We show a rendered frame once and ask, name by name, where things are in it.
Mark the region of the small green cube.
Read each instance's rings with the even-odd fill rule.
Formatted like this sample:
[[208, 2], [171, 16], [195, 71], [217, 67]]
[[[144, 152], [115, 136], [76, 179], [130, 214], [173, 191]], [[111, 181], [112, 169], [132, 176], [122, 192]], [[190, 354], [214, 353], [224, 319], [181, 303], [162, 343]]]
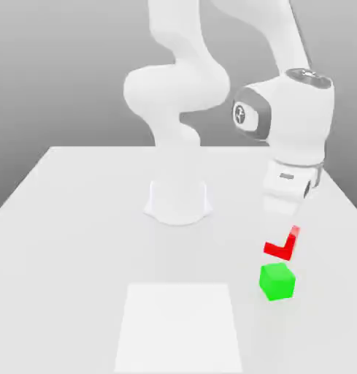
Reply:
[[296, 276], [285, 263], [261, 266], [259, 286], [269, 301], [291, 298], [295, 283]]

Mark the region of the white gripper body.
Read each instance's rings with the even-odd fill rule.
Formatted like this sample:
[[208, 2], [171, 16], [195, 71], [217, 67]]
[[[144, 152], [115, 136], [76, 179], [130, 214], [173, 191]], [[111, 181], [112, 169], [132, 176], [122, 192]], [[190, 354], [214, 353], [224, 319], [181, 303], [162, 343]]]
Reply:
[[263, 209], [266, 214], [292, 217], [315, 185], [313, 167], [268, 163], [263, 180]]

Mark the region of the small red cube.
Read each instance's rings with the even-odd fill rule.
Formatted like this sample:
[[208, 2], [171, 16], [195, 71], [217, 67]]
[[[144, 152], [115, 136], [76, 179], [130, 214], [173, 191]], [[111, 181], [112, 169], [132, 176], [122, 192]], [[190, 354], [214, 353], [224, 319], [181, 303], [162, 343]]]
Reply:
[[264, 244], [264, 253], [275, 256], [279, 259], [290, 261], [299, 233], [300, 228], [298, 226], [293, 226], [285, 241], [284, 246], [277, 246], [272, 243], [266, 242]]

